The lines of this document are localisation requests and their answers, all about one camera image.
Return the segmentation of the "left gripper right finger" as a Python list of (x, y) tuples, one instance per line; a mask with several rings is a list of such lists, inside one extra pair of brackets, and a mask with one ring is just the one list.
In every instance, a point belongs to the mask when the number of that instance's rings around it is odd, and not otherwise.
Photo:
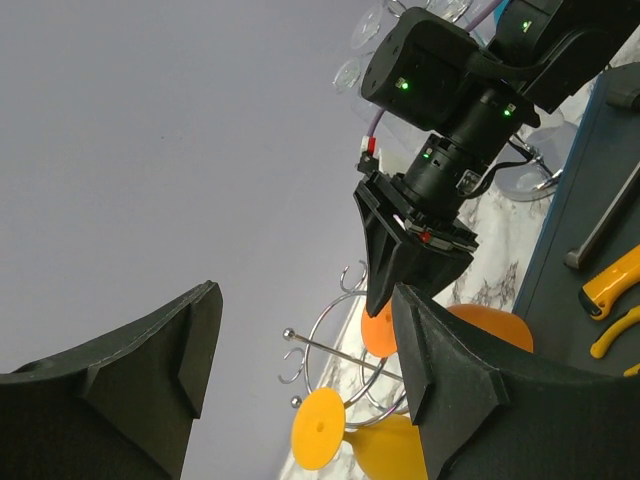
[(635, 479), (639, 381), (513, 346), (400, 284), (392, 314), (432, 479)]

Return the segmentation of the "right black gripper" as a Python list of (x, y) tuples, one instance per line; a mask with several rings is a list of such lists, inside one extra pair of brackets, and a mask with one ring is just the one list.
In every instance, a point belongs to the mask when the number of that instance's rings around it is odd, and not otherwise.
[(362, 178), (354, 198), (366, 245), (369, 315), (382, 310), (398, 283), (433, 297), (464, 273), (478, 242), (458, 214), (477, 184), (470, 170), (392, 176), (376, 170)]

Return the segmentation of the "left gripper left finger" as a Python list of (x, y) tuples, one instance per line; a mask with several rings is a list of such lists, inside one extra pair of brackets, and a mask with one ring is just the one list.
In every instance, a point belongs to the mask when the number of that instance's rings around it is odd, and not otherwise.
[(178, 479), (202, 415), (223, 297), (158, 310), (1, 376), (4, 479)]

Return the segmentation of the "yellow plastic cup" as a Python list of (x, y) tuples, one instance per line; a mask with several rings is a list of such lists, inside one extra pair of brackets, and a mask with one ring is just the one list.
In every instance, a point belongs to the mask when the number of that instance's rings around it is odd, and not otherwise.
[(410, 419), (392, 414), (372, 426), (346, 430), (346, 407), (339, 394), (321, 388), (302, 401), (291, 430), (296, 462), (316, 471), (326, 467), (341, 445), (351, 445), (361, 470), (374, 480), (428, 478), (419, 430)]

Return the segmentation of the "small chrome wire rack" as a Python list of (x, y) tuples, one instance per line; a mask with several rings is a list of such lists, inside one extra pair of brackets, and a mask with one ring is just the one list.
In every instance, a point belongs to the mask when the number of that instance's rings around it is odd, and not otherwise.
[[(340, 295), (318, 315), (310, 330), (300, 333), (286, 328), (282, 338), (292, 344), (283, 359), (292, 359), (295, 370), (280, 375), (282, 385), (299, 381), (303, 393), (291, 400), (297, 409), (308, 395), (321, 387), (329, 387), (342, 395), (346, 412), (346, 429), (355, 431), (372, 427), (393, 414), (406, 415), (408, 403), (399, 361), (395, 354), (383, 358), (374, 356), (365, 346), (361, 318), (365, 313), (368, 266), (358, 262), (361, 276), (348, 282), (349, 267), (340, 275)], [(349, 312), (335, 342), (319, 338), (319, 332), (335, 309), (347, 306)]]

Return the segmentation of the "clear stemless wine glass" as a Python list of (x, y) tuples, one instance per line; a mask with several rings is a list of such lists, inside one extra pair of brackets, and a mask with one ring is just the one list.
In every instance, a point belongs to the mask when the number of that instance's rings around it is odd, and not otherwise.
[(337, 94), (355, 88), (363, 75), (364, 57), (362, 55), (345, 61), (336, 72), (332, 85)]

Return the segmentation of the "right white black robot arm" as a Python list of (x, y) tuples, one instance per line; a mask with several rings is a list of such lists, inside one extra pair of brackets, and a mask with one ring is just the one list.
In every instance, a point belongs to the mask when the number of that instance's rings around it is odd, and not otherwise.
[(498, 171), (523, 126), (538, 127), (601, 72), (639, 25), (635, 1), (511, 1), (487, 46), (421, 7), (407, 9), (375, 51), (365, 100), (428, 133), (403, 173), (380, 169), (371, 139), (354, 197), (364, 228), (366, 309), (378, 314), (397, 284), (436, 295), (477, 249), (458, 217)]

